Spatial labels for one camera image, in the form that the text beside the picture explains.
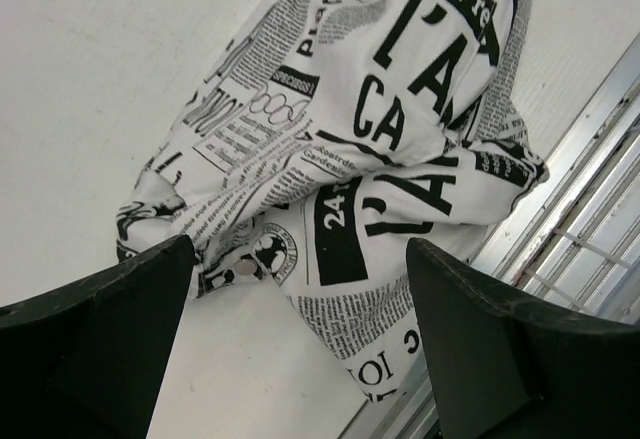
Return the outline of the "newspaper print trousers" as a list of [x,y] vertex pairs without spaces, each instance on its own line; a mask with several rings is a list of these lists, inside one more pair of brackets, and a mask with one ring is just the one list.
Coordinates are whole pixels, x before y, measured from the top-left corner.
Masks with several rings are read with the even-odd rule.
[[405,250],[460,260],[548,171],[510,94],[533,0],[263,0],[116,216],[189,294],[275,283],[371,402],[420,347]]

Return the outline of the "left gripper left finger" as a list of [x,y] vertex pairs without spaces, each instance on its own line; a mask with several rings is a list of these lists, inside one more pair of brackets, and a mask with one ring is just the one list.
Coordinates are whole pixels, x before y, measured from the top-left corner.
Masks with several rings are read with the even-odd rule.
[[2,437],[146,437],[194,265],[175,236],[2,307]]

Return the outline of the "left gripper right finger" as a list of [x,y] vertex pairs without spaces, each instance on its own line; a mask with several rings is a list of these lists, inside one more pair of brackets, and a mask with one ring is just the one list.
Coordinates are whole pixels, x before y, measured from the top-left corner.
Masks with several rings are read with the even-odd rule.
[[635,438],[639,329],[554,305],[424,239],[410,292],[447,438]]

